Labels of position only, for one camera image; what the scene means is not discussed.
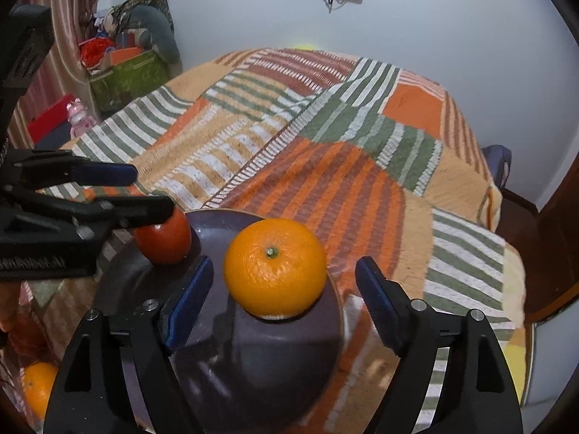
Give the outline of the grey green plush toy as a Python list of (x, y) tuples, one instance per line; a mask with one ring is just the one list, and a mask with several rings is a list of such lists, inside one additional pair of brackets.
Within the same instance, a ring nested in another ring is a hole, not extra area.
[(171, 25), (157, 8), (137, 5), (128, 17), (127, 29), (135, 36), (135, 44), (155, 50), (169, 65), (179, 65), (181, 55)]

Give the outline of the purple grey backpack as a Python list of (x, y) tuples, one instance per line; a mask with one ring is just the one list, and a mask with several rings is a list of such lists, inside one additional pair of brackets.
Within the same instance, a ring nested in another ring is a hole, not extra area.
[(512, 152), (503, 145), (489, 145), (482, 149), (484, 158), (487, 162), (490, 173), (496, 187), (502, 190), (506, 187), (506, 181), (509, 178)]

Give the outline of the striped patchwork bed cover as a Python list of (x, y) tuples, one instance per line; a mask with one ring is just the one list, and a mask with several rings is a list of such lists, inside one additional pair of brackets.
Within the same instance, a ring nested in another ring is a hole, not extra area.
[(345, 351), (291, 433), (360, 432), (390, 382), (354, 287), (361, 256), (438, 311), (484, 311), (502, 345), (522, 324), (524, 269), (496, 234), (502, 196), (483, 152), (448, 92), (405, 69), (323, 51), (232, 52), (129, 103), (72, 149), (133, 163), (128, 194), (291, 218), (322, 241)]

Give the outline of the red bag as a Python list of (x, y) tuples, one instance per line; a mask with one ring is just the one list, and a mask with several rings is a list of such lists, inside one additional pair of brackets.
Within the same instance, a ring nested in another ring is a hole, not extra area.
[(99, 65), (109, 48), (114, 48), (115, 43), (108, 37), (94, 37), (79, 44), (80, 61), (87, 69)]

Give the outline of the camouflage cushion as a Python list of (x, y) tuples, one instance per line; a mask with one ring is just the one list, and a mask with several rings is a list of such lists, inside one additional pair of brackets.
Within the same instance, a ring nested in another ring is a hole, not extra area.
[(175, 31), (168, 0), (126, 0), (124, 3), (112, 8), (111, 16), (115, 29), (114, 34), (127, 25), (130, 12), (138, 5), (150, 6), (159, 10), (167, 18), (171, 30)]

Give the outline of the red tomato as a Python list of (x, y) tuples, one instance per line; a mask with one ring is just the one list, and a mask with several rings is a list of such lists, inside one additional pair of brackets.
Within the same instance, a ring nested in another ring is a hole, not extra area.
[(185, 213), (175, 208), (163, 224), (137, 228), (134, 238), (138, 250), (152, 264), (177, 264), (191, 249), (193, 238)]

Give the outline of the large orange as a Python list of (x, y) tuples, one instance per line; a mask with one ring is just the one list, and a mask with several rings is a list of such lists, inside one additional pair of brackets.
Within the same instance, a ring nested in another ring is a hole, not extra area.
[(305, 225), (266, 218), (233, 239), (224, 259), (232, 297), (256, 318), (295, 318), (322, 295), (328, 279), (324, 246)]
[(57, 372), (57, 366), (52, 363), (36, 362), (26, 367), (22, 373), (26, 402), (40, 420), (45, 419)]

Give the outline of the yellow curved headboard tube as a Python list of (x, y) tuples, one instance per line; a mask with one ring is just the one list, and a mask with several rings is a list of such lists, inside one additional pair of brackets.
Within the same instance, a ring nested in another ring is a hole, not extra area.
[(302, 50), (302, 51), (314, 51), (314, 50), (316, 50), (316, 47), (311, 46), (311, 45), (298, 45), (298, 46), (291, 47), (291, 49)]

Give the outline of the pink toy figure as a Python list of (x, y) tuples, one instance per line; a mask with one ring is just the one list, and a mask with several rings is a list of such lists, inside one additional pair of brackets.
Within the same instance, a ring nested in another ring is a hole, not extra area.
[(92, 116), (80, 98), (73, 99), (67, 104), (68, 123), (70, 123), (70, 137), (81, 137), (87, 131), (97, 126), (97, 120)]

